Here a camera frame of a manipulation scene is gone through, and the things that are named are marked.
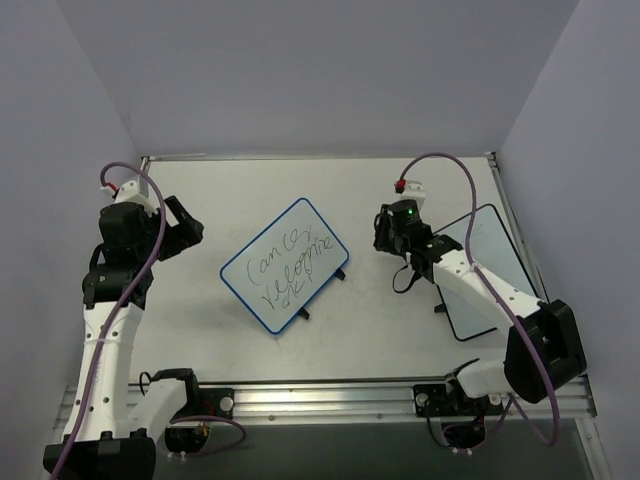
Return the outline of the black framed whiteboard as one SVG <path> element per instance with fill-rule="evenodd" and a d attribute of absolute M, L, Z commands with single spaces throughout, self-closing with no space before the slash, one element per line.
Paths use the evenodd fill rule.
<path fill-rule="evenodd" d="M 529 295 L 539 297 L 511 240 L 509 230 L 493 204 L 481 205 L 471 235 L 473 258 L 491 272 Z M 454 337 L 460 342 L 495 330 L 491 321 L 455 292 L 438 287 Z"/>

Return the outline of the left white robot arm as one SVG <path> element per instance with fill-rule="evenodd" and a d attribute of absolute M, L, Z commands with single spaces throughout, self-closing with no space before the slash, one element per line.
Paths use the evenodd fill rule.
<path fill-rule="evenodd" d="M 78 392 L 61 440 L 45 448 L 53 479 L 150 479 L 156 442 L 202 405 L 190 368 L 158 371 L 149 399 L 127 409 L 131 357 L 153 282 L 152 265 L 199 244 L 204 227 L 170 196 L 115 202 L 100 212 L 101 243 L 82 281 L 84 347 Z"/>

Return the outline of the blue framed whiteboard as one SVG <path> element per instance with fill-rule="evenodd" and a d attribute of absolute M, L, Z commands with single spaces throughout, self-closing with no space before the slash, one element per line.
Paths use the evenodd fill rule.
<path fill-rule="evenodd" d="M 307 198 L 294 201 L 220 269 L 220 278 L 262 327 L 281 334 L 332 280 L 350 254 Z"/>

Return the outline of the aluminium mounting rail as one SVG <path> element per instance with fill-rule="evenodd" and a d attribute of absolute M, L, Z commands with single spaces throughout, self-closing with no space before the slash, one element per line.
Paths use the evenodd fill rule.
<path fill-rule="evenodd" d="M 453 422 L 454 417 L 434 393 L 444 384 L 434 379 L 345 382 L 212 383 L 202 382 L 202 392 L 227 395 L 227 400 L 206 401 L 209 411 L 227 408 L 245 427 L 336 424 L 409 424 L 423 426 Z M 576 429 L 577 445 L 586 455 L 596 479 L 610 477 L 596 427 L 596 409 L 588 379 L 582 376 L 557 393 L 561 418 Z"/>

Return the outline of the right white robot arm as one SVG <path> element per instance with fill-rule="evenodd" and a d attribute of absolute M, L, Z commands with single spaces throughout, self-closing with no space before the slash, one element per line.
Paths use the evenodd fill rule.
<path fill-rule="evenodd" d="M 475 262 L 459 242 L 432 232 L 415 200 L 381 206 L 374 218 L 373 246 L 406 260 L 414 281 L 425 279 L 452 291 L 506 338 L 502 358 L 472 360 L 453 372 L 454 381 L 443 390 L 453 411 L 467 412 L 490 394 L 514 394 L 536 404 L 585 372 L 571 307 L 528 294 Z"/>

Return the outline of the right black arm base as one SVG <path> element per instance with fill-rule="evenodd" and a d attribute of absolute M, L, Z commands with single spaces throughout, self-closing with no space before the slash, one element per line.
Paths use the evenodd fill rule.
<path fill-rule="evenodd" d="M 426 420 L 431 439 L 453 453 L 470 455 L 492 435 L 487 419 L 497 417 L 498 427 L 506 416 L 499 394 L 468 397 L 454 373 L 439 383 L 415 384 L 412 393 L 415 414 Z"/>

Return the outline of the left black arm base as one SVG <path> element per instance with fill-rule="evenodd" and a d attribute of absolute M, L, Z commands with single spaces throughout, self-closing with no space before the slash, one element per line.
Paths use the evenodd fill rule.
<path fill-rule="evenodd" d="M 201 387 L 196 374 L 191 368 L 175 368 L 159 370 L 154 375 L 142 371 L 138 377 L 139 389 L 145 396 L 154 381 L 177 379 L 186 387 L 187 402 L 175 419 L 188 416 L 215 416 L 225 419 L 233 418 L 235 390 L 229 387 Z M 196 427 L 177 427 L 165 430 L 165 446 L 171 453 L 200 454 L 204 452 L 209 439 L 210 429 L 206 422 Z"/>

